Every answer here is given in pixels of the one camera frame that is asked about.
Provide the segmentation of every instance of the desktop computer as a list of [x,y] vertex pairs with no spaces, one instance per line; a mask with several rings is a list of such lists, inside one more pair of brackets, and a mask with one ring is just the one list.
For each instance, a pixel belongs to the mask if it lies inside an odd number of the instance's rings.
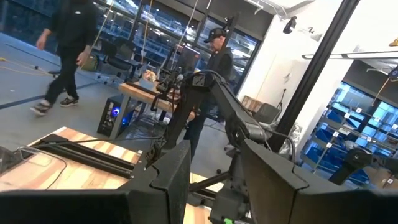
[[[106,100],[101,120],[99,121],[97,133],[103,134],[105,136],[111,135],[116,118],[120,114],[122,100],[123,95],[112,96]],[[128,106],[127,113],[124,116],[120,130],[118,131],[118,136],[130,125],[133,114],[134,107]]]

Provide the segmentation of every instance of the man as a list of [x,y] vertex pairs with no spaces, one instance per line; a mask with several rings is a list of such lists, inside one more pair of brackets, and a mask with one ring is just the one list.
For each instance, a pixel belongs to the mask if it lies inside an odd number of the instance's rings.
[[44,29],[37,40],[37,48],[44,49],[47,37],[56,33],[58,52],[61,58],[61,72],[49,86],[44,100],[32,107],[37,115],[43,116],[54,105],[65,89],[68,93],[60,106],[77,105],[75,72],[82,66],[91,52],[95,41],[97,13],[92,0],[64,0],[52,15],[49,28]]
[[[207,63],[206,69],[216,71],[223,78],[229,80],[229,76],[233,69],[233,54],[229,47],[221,49],[224,44],[225,37],[226,31],[221,28],[215,28],[210,31],[205,43],[210,44],[213,54]],[[190,140],[191,142],[191,160],[195,155],[195,150],[198,146],[200,133],[205,125],[207,114],[209,110],[212,109],[213,105],[214,99],[211,96],[206,96],[199,106],[200,114],[196,115],[195,119],[188,123],[184,140]]]

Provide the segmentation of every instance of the wooden tabletop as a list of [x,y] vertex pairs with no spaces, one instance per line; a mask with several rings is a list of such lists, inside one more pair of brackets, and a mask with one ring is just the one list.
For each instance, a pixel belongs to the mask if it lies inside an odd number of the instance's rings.
[[[153,87],[153,89],[152,89],[152,91],[154,93],[159,93],[156,90],[156,85],[157,84],[158,83],[156,82],[154,87]],[[128,85],[127,83],[120,84],[119,85],[119,90],[123,94],[128,95],[131,98],[134,98],[134,99],[136,99],[138,101],[141,101],[141,102],[144,102],[144,103],[152,104],[152,102],[155,99],[155,96],[153,94],[150,94],[150,93],[147,93],[145,91],[142,91],[142,90],[140,90],[138,88],[135,88],[135,87],[133,87],[131,85]],[[157,104],[157,107],[159,109],[161,109],[161,110],[164,110],[166,112],[171,113],[171,112],[174,111],[174,109],[177,107],[177,105],[173,105],[171,102],[168,102],[168,101],[165,101],[165,100],[159,100],[159,102]],[[191,112],[191,114],[189,115],[188,120],[191,121],[194,117],[195,117],[195,114],[193,112]]]
[[[69,129],[60,128],[53,132],[71,141],[94,139],[93,137]],[[112,156],[136,163],[140,154],[104,141],[82,144],[86,147],[105,152]],[[61,159],[38,153],[25,162],[15,166],[0,176],[0,191],[12,189],[116,189],[128,180],[122,177],[98,170],[75,161],[64,159],[67,162],[66,169]],[[191,182],[199,182],[205,178],[191,174]],[[223,184],[209,187],[210,190],[219,191]],[[202,207],[187,205],[185,209],[185,224],[210,224],[207,217],[210,210]]]

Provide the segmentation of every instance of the floor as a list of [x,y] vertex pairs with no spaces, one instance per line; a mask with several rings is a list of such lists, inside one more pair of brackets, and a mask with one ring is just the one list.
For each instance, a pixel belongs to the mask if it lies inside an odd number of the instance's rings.
[[[59,69],[58,57],[0,33],[0,58],[7,60],[0,62],[0,146],[13,150],[62,126],[106,138],[96,130],[107,98],[119,94],[116,85],[104,85],[103,78],[96,79],[97,74],[80,70],[76,75],[80,104],[73,108],[56,105],[47,116],[38,118],[29,107],[43,97],[53,79],[44,74]],[[231,159],[223,150],[228,142],[225,133],[220,131],[223,126],[212,120],[206,124],[192,162],[192,172],[211,177],[217,169],[227,170]],[[151,131],[148,125],[139,129],[130,127],[120,138]],[[150,141],[120,141],[116,144],[138,151],[148,148]]]

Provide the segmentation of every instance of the wooden board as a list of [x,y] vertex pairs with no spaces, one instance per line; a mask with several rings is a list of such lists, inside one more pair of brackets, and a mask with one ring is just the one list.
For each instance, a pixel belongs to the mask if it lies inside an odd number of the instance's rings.
[[[138,101],[142,101],[144,103],[147,104],[151,104],[153,102],[153,100],[155,99],[155,96],[144,92],[142,90],[139,90],[138,88],[135,88],[131,85],[128,85],[127,83],[122,83],[119,85],[119,90],[127,95],[130,96],[131,98],[134,98]],[[154,92],[158,93],[158,91],[156,90],[156,86],[154,86],[153,90]],[[174,109],[177,107],[177,105],[173,105],[171,102],[165,101],[165,100],[159,100],[159,103],[157,104],[157,107],[161,110],[164,110],[168,113],[171,113],[174,111]],[[188,120],[192,120],[195,117],[194,112],[191,112],[191,114],[189,115]]]
[[[66,127],[53,132],[71,141],[95,139],[94,137],[80,133]],[[82,144],[86,147],[105,152],[112,156],[124,159],[135,164],[140,154],[104,141],[88,142]],[[61,159],[38,153],[25,162],[15,166],[0,176],[0,191],[13,189],[116,189],[128,180],[116,175],[62,158],[67,162],[66,169],[58,180],[65,164]],[[206,178],[191,174],[190,182],[199,182]],[[223,184],[216,184],[208,189],[219,191]],[[184,224],[210,224],[207,217],[210,210],[202,207],[187,205],[185,209]]]

